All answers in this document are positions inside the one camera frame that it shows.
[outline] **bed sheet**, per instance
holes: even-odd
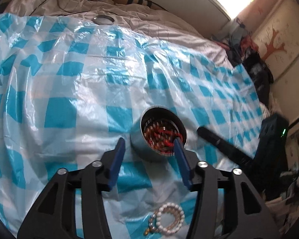
[[[133,122],[152,105],[175,112],[187,130],[187,149],[216,168],[236,164],[198,139],[200,125],[250,156],[257,149],[262,112],[242,65],[217,67],[196,50],[118,26],[0,15],[2,222],[16,235],[58,168],[84,168],[123,137],[117,185],[103,194],[112,237],[143,239],[149,215],[170,201],[186,214],[185,225],[170,238],[185,238],[197,194],[183,185],[174,157],[144,162],[129,143]],[[83,236],[79,191],[76,226]]]
[[[213,61],[217,66],[232,68],[223,48],[203,38],[190,24],[167,11],[152,10],[139,4],[113,5],[112,0],[44,1],[12,0],[5,11],[19,16],[29,16],[31,14],[33,16],[71,15],[71,17],[89,21],[96,15],[108,15],[115,19],[115,25],[194,49]],[[69,14],[63,9],[76,14]]]

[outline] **open tin can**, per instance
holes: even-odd
[[[160,162],[169,156],[173,156],[172,148],[166,151],[157,150],[150,145],[146,131],[155,125],[160,125],[161,129],[169,129],[180,134],[183,145],[187,141],[186,129],[181,120],[170,110],[162,106],[152,106],[143,111],[141,117],[131,128],[130,140],[131,146],[140,158],[149,162]]]

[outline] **silver screw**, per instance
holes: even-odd
[[[94,162],[92,162],[92,166],[93,167],[101,167],[103,164],[102,164],[102,162],[101,161],[94,161]]]
[[[232,172],[233,172],[234,174],[236,174],[236,175],[241,175],[241,174],[243,173],[243,171],[242,171],[241,169],[239,169],[239,168],[235,168],[235,169],[233,169]]]
[[[61,168],[61,169],[57,170],[57,174],[59,174],[59,175],[63,175],[65,173],[67,173],[67,169],[65,169],[65,168]]]
[[[208,163],[205,161],[200,161],[197,164],[200,168],[206,168],[208,166]]]

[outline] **bracelet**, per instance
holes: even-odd
[[[163,227],[161,224],[162,214],[170,213],[175,217],[173,223],[167,227]],[[144,236],[151,233],[161,233],[164,235],[173,235],[179,231],[185,220],[185,214],[181,206],[168,202],[162,205],[158,210],[156,210],[148,220],[148,228],[144,232]]]

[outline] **metal lid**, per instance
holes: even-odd
[[[115,20],[107,15],[98,15],[93,18],[93,22],[98,25],[112,25]]]

